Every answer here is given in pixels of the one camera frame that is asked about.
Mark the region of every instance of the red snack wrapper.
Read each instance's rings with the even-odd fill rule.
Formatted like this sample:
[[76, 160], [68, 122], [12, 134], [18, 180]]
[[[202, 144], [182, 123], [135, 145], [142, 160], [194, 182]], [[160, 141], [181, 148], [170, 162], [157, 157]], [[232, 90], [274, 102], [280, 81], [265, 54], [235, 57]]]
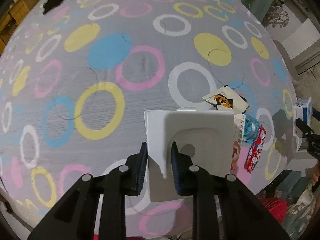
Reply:
[[262, 152], [262, 147], [264, 143], [264, 139], [266, 138], [266, 130], [262, 127], [259, 127], [259, 132], [257, 139], [252, 143], [250, 148], [247, 161], [244, 165], [245, 169], [251, 173], [260, 159], [260, 155]]

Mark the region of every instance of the silver screw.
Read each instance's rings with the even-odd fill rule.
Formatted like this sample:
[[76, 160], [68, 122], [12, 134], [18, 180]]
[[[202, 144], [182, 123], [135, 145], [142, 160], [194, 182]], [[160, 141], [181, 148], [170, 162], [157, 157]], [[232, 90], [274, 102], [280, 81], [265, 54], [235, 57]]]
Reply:
[[121, 172], [125, 172], [125, 171], [127, 171], [129, 169], [129, 167], [127, 166], [127, 165], [121, 165], [120, 167], [119, 167], [119, 171], [121, 171]]
[[199, 171], [199, 167], [198, 167], [197, 165], [191, 165], [191, 166], [189, 167], [189, 170], [190, 170], [190, 171], [193, 171], [193, 172]]
[[90, 174], [84, 174], [84, 175], [81, 177], [81, 179], [82, 179], [83, 181], [89, 181], [89, 180], [91, 179], [91, 176], [90, 176]]
[[229, 181], [235, 181], [236, 180], [236, 176], [235, 175], [233, 175], [233, 174], [228, 174], [227, 175], [227, 180], [229, 180]]

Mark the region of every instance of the snack wrapper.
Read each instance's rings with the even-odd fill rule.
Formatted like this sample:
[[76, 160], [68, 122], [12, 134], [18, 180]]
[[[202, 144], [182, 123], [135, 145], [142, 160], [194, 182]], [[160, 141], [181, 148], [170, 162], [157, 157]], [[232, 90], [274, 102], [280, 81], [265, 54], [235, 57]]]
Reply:
[[251, 173], [254, 170], [255, 166], [257, 165], [260, 159], [265, 138], [266, 138], [266, 130], [261, 125], [259, 127], [257, 139], [253, 142], [247, 157], [247, 161], [244, 165], [245, 169], [249, 173]]

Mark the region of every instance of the person's hand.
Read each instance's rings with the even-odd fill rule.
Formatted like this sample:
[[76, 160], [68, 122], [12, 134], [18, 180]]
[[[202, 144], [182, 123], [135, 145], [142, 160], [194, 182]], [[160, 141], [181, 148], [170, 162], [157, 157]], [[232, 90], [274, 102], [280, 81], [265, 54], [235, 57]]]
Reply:
[[318, 182], [319, 176], [320, 176], [320, 167], [319, 167], [319, 161], [317, 161], [317, 164], [315, 165], [315, 168], [313, 170], [313, 175], [311, 178], [313, 186]]

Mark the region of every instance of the white tray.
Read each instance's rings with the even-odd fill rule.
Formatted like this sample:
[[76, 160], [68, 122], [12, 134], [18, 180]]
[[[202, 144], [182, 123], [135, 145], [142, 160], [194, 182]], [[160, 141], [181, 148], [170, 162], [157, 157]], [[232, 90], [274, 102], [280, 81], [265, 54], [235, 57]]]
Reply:
[[229, 111], [145, 111], [148, 142], [148, 188], [151, 202], [181, 199], [174, 186], [171, 145], [184, 152], [193, 145], [194, 164], [210, 174], [230, 173], [234, 113]]

